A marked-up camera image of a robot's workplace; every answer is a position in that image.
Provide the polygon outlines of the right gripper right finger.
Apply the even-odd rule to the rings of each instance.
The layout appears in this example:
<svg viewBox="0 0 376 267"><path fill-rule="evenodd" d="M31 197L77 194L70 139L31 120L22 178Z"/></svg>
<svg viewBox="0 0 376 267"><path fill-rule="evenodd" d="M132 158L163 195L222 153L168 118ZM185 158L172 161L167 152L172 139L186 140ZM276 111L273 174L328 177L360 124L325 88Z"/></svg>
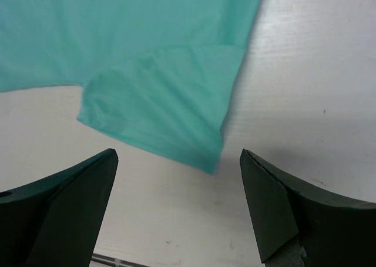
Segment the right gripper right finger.
<svg viewBox="0 0 376 267"><path fill-rule="evenodd" d="M241 177L265 266L374 266L375 204L299 179L249 150Z"/></svg>

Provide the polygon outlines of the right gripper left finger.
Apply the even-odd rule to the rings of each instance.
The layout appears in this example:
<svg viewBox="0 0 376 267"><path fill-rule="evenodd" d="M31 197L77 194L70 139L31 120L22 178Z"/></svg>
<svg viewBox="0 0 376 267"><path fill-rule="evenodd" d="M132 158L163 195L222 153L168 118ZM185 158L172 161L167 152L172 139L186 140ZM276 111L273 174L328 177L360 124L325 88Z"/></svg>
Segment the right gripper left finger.
<svg viewBox="0 0 376 267"><path fill-rule="evenodd" d="M1 266L89 266L117 167L109 148L1 192Z"/></svg>

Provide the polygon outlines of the teal t shirt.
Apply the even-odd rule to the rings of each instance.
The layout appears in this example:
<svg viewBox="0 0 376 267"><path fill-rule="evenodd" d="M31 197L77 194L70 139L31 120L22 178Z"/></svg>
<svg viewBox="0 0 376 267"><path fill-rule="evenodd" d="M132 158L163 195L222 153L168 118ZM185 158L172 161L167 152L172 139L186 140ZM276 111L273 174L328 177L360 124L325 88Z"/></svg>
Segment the teal t shirt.
<svg viewBox="0 0 376 267"><path fill-rule="evenodd" d="M75 85L77 119L213 173L261 0L1 0L1 91Z"/></svg>

